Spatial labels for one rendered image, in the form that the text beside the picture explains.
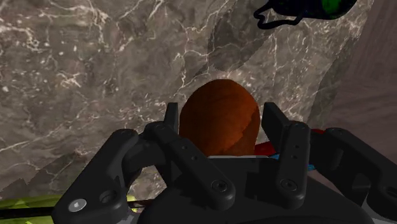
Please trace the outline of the brown egg-shaped object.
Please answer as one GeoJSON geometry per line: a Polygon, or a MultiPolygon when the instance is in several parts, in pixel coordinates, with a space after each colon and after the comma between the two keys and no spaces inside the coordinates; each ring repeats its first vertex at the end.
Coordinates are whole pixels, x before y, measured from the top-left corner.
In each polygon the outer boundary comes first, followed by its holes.
{"type": "Polygon", "coordinates": [[[254,155],[260,110],[253,96],[233,80],[212,80],[188,98],[179,135],[206,156],[254,155]]]}

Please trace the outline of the yellow-green and black object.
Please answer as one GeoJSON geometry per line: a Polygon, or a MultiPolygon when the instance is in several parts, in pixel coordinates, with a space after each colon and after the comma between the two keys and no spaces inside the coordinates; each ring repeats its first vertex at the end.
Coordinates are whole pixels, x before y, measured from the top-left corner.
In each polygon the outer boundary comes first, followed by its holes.
{"type": "Polygon", "coordinates": [[[51,213],[61,195],[0,200],[0,224],[53,224],[51,213]]]}

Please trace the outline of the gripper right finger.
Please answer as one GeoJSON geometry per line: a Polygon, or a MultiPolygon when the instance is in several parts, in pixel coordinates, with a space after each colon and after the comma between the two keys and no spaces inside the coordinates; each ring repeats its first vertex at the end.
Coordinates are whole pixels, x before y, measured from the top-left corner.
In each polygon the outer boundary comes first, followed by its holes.
{"type": "Polygon", "coordinates": [[[316,132],[289,120],[273,102],[263,107],[262,128],[279,153],[275,187],[284,206],[303,205],[312,164],[339,196],[397,220],[397,165],[354,134],[335,127],[316,132]]]}

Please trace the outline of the red and blue object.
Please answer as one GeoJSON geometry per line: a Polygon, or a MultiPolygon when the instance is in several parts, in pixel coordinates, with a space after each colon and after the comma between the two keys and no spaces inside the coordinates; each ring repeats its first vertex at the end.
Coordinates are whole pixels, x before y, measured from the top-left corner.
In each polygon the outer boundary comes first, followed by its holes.
{"type": "MultiPolygon", "coordinates": [[[[324,130],[321,129],[311,129],[312,134],[317,133],[317,134],[324,134],[324,130]]],[[[274,147],[272,146],[272,143],[270,141],[256,144],[254,147],[254,155],[257,156],[268,156],[269,158],[273,158],[278,160],[279,159],[279,153],[274,150],[274,147]]],[[[308,171],[313,171],[316,170],[314,165],[309,164],[308,165],[308,171]]]]}

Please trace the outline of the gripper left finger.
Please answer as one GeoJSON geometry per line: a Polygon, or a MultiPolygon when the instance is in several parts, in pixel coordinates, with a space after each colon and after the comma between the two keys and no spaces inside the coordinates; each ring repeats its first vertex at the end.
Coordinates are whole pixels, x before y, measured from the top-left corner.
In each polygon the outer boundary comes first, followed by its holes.
{"type": "Polygon", "coordinates": [[[54,224],[230,224],[234,184],[188,139],[178,135],[178,105],[138,134],[111,134],[56,203],[54,224]],[[134,214],[130,185],[144,167],[165,166],[168,188],[134,214]]]}

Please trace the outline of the black and green object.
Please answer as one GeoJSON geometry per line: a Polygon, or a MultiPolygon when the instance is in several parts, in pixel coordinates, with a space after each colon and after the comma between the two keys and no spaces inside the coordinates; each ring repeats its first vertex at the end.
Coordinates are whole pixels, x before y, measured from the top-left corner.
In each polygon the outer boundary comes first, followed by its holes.
{"type": "Polygon", "coordinates": [[[356,2],[357,0],[268,0],[253,13],[253,16],[258,21],[259,29],[268,30],[281,25],[297,25],[303,18],[335,20],[349,12],[356,2]],[[269,9],[295,19],[266,22],[262,13],[269,9]]]}

